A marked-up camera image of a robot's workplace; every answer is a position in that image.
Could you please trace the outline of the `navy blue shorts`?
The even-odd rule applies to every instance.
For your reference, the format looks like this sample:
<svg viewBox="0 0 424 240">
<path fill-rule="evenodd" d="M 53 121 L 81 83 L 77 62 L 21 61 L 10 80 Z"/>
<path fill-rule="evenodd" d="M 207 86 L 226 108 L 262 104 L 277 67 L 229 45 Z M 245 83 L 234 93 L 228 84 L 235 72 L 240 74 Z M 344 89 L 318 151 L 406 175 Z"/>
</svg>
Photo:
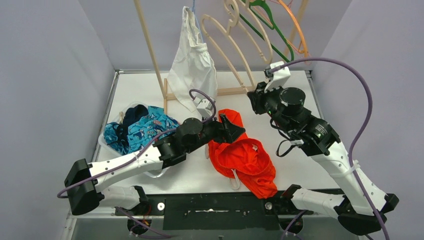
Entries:
<svg viewBox="0 0 424 240">
<path fill-rule="evenodd" d="M 138 122 L 141 117 L 146 116 L 149 113 L 148 108 L 142 104 L 138 104 L 134 107 L 130 107 L 126 110 L 123 120 L 121 123 L 115 123 L 113 129 L 117 136 L 116 142 L 122 145 L 124 148 L 129 146 L 128 143 L 128 128 L 132 124 Z"/>
</svg>

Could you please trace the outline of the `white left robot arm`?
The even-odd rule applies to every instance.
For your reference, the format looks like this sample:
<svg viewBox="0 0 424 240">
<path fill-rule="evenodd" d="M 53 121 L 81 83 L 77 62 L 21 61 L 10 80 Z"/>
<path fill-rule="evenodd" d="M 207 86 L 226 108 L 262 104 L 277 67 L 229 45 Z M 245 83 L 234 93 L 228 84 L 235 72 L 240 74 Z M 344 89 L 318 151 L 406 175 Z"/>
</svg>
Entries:
<svg viewBox="0 0 424 240">
<path fill-rule="evenodd" d="M 149 200 L 141 186 L 120 187 L 115 184 L 150 171 L 159 171 L 186 160 L 187 154 L 214 141 L 231 144 L 245 133 L 225 114 L 219 120 L 186 119 L 180 126 L 159 133 L 136 152 L 120 157 L 88 163 L 80 159 L 73 163 L 60 198 L 68 199 L 74 216 L 84 215 L 97 207 L 118 207 L 143 213 Z"/>
</svg>

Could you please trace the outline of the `orange mesh shorts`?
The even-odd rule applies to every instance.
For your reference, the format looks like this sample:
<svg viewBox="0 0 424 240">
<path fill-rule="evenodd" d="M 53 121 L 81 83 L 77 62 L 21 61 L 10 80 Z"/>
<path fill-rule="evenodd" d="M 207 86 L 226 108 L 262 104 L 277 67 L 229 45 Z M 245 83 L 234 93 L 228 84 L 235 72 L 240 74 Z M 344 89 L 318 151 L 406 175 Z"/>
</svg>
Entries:
<svg viewBox="0 0 424 240">
<path fill-rule="evenodd" d="M 208 143 L 209 159 L 223 176 L 238 178 L 258 199 L 273 197 L 276 168 L 263 144 L 243 133 L 233 143 Z"/>
</svg>

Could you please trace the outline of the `orange wooden hanger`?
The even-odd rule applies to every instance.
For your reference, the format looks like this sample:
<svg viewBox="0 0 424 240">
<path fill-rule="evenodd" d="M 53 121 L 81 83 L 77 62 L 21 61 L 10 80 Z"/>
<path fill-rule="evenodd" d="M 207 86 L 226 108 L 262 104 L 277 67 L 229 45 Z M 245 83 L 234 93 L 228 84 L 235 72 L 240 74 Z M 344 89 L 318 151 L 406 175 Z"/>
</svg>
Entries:
<svg viewBox="0 0 424 240">
<path fill-rule="evenodd" d="M 267 0 L 250 0 L 249 9 L 268 29 L 276 32 L 285 44 L 284 52 L 273 47 L 273 50 L 281 57 L 290 62 L 295 59 L 295 55 L 307 58 L 310 56 L 307 41 L 305 39 L 301 22 L 308 5 L 307 0 L 302 0 L 297 14 L 294 14 L 291 6 L 292 1 L 285 3 L 283 0 L 273 0 L 272 3 L 279 5 L 288 14 L 291 22 L 292 29 L 288 37 L 285 37 L 281 29 L 278 27 L 274 20 L 274 14 L 271 6 L 268 5 Z"/>
</svg>

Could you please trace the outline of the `pink wire hanger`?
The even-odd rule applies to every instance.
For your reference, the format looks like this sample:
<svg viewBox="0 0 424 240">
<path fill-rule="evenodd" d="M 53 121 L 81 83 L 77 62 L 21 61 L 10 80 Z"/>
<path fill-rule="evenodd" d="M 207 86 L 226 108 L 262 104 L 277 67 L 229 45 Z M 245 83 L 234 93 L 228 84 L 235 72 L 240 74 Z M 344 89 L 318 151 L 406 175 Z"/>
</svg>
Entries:
<svg viewBox="0 0 424 240">
<path fill-rule="evenodd" d="M 309 4 L 309 0 L 301 0 L 300 6 L 298 7 L 297 12 L 295 13 L 291 9 L 293 3 L 292 0 L 290 0 L 288 3 L 285 3 L 283 0 L 270 0 L 270 2 L 283 7 L 285 12 L 290 17 L 290 20 L 292 22 L 292 29 L 287 40 L 290 46 L 293 48 L 293 51 L 301 58 L 310 57 L 311 55 L 309 51 L 309 46 L 301 27 L 302 20 Z"/>
</svg>

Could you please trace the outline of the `green hanger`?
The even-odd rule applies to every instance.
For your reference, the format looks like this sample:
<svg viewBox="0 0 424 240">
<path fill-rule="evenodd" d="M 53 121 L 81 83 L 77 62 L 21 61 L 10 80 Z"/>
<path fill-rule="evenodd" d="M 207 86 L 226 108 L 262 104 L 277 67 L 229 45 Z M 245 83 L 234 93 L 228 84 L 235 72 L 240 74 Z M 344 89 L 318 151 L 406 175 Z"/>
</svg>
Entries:
<svg viewBox="0 0 424 240">
<path fill-rule="evenodd" d="M 255 10 L 254 7 L 258 7 L 260 10 L 264 11 L 264 16 L 261 16 L 259 14 L 258 10 Z M 253 0 L 249 2 L 248 10 L 258 19 L 261 23 L 265 24 L 265 26 L 276 32 L 278 36 L 282 39 L 285 46 L 288 48 L 288 52 L 286 54 L 283 54 L 278 48 L 276 48 L 272 42 L 270 41 L 271 49 L 274 50 L 278 56 L 280 56 L 285 62 L 292 62 L 295 60 L 295 53 L 291 45 L 289 44 L 289 41 L 286 39 L 286 37 L 283 35 L 280 28 L 277 26 L 274 16 L 271 10 L 271 7 L 267 4 L 265 0 Z"/>
</svg>

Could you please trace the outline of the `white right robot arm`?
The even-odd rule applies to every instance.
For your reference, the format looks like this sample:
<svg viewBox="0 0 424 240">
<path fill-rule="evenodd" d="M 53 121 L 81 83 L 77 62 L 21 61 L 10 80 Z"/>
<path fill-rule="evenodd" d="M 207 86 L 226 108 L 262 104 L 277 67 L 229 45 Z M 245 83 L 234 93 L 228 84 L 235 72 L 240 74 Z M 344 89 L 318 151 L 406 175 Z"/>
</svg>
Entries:
<svg viewBox="0 0 424 240">
<path fill-rule="evenodd" d="M 247 93 L 253 111 L 268 114 L 277 130 L 293 147 L 318 163 L 341 189 L 340 194 L 322 193 L 292 184 L 281 199 L 289 213 L 312 211 L 332 217 L 349 232 L 364 236 L 382 229 L 385 214 L 395 209 L 399 198 L 379 189 L 349 154 L 339 135 L 325 120 L 304 107 L 306 95 L 296 87 L 267 91 L 266 83 Z"/>
</svg>

